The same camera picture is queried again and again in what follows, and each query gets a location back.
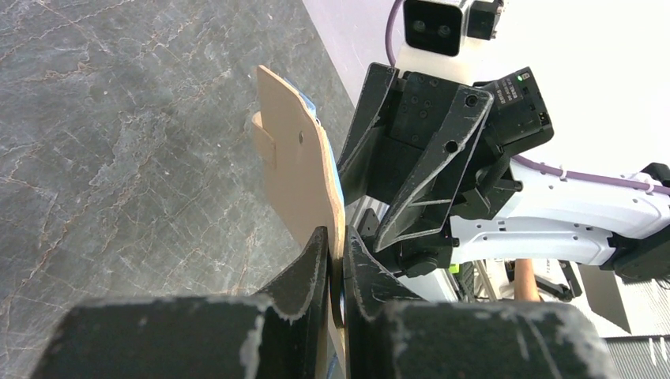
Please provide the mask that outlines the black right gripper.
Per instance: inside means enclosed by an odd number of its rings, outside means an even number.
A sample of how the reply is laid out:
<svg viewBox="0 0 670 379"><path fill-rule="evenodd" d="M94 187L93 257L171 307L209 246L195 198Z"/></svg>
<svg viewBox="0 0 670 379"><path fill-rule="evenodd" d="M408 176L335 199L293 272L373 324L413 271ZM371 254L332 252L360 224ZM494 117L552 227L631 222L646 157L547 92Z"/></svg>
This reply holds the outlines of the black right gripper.
<svg viewBox="0 0 670 379"><path fill-rule="evenodd" d="M548 142L551 118L529 68L472 86L369 65L337 162L344 204L366 192L384 125L397 168L373 250L439 233L446 219L493 218L521 183L513 156Z"/></svg>

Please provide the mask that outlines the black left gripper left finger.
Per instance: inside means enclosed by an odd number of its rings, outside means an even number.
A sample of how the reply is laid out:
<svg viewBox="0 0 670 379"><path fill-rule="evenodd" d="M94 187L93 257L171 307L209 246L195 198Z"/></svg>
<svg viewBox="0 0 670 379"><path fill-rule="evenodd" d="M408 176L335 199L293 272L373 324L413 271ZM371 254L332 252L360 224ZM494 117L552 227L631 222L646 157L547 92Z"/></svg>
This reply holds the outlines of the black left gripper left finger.
<svg viewBox="0 0 670 379"><path fill-rule="evenodd" d="M96 298L55 330L35 378L323 378L328 235L250 296Z"/></svg>

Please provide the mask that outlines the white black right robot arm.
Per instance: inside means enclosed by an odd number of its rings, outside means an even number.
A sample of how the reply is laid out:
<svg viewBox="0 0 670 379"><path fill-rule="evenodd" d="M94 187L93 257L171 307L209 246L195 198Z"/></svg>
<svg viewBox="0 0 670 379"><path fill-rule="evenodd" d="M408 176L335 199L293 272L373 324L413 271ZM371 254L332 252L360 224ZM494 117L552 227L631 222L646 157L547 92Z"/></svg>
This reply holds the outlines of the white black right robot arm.
<svg viewBox="0 0 670 379"><path fill-rule="evenodd" d="M530 69L469 86L369 67L338 170L346 204L387 209L348 235L348 376L619 376L608 343L568 305L429 302L401 284L494 258L668 276L668 168L592 178L518 157L552 134Z"/></svg>

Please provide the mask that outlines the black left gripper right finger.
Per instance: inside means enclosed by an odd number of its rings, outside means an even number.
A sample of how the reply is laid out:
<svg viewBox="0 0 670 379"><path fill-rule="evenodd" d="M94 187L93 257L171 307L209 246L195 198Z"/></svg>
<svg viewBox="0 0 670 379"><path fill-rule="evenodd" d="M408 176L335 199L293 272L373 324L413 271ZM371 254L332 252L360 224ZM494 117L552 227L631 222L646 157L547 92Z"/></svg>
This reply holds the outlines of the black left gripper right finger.
<svg viewBox="0 0 670 379"><path fill-rule="evenodd" d="M346 231L350 378L616 378L607 344L556 302L429 302Z"/></svg>

